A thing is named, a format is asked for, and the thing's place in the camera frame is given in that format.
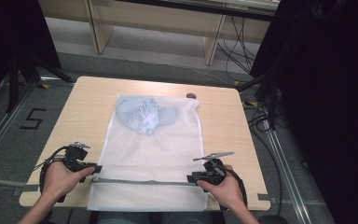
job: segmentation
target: wooden table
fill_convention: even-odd
[[[222,159],[231,164],[242,178],[248,196],[250,210],[268,210],[269,201],[260,201],[258,194],[267,194],[261,174],[255,146],[243,112],[238,92],[234,89],[183,85],[161,82],[136,81],[101,77],[80,77],[72,90],[62,113],[37,162],[48,158],[57,148],[79,141],[91,146],[85,161],[97,162],[105,140],[107,126],[115,108],[118,94],[139,94],[170,97],[197,95],[197,109],[202,128],[204,154],[234,151]],[[39,183],[40,170],[31,173],[27,185]],[[87,207],[90,182],[77,184],[64,203],[56,206]],[[32,206],[40,196],[39,191],[25,191],[20,204]],[[218,210],[218,204],[210,197],[208,209]]]

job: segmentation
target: metal rod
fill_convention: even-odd
[[[282,177],[287,187],[290,199],[293,202],[293,207],[295,208],[298,221],[300,224],[310,224],[312,223],[310,220],[310,213],[304,203],[301,192],[298,189],[287,159],[284,156],[278,136],[274,130],[269,128],[269,122],[267,120],[264,120],[264,126],[268,129],[268,139],[271,143],[272,151],[275,154],[280,170],[282,171]]]
[[[102,177],[94,177],[92,183],[128,184],[128,185],[173,185],[173,186],[190,186],[190,187],[197,186],[194,183],[187,183],[187,182],[164,182],[164,181],[156,181],[156,180],[137,181],[137,180],[109,179],[109,178],[102,178]]]
[[[5,114],[5,116],[0,121],[0,142],[4,137],[7,130],[10,128],[10,125],[14,118],[17,117],[19,114],[23,103],[25,102],[26,98],[31,94],[31,92],[35,89],[36,83],[28,83],[24,90],[22,90],[20,95],[19,103],[10,111]]]

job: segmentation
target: black curtain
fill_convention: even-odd
[[[61,67],[37,0],[0,0],[0,82],[16,51],[32,53]]]
[[[328,12],[337,1],[322,2]],[[311,15],[304,40],[275,80],[286,117],[335,222],[358,223],[358,1],[344,2],[334,17]],[[281,4],[292,15],[296,12],[291,9],[299,6],[293,1]],[[274,23],[268,30],[256,75],[270,65],[291,30],[280,26]]]

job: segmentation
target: printed number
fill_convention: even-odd
[[[41,109],[41,108],[32,109],[31,112],[28,114],[28,117],[27,117],[26,120],[35,120],[35,121],[37,121],[36,126],[34,126],[34,127],[20,126],[21,129],[32,130],[32,129],[37,129],[39,127],[40,123],[42,122],[42,119],[32,119],[31,116],[34,113],[34,111],[46,111],[46,109]]]

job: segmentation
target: human hand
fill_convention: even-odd
[[[228,170],[232,170],[232,166],[230,165],[225,165],[225,167],[228,168]],[[226,172],[226,178],[218,186],[212,185],[203,180],[197,181],[197,184],[202,189],[211,192],[221,205],[230,210],[238,205],[244,205],[238,181],[229,172]]]
[[[72,172],[61,161],[53,162],[45,177],[42,194],[48,194],[59,200],[62,195],[69,193],[85,176],[91,175],[94,167],[88,167],[78,172]]]

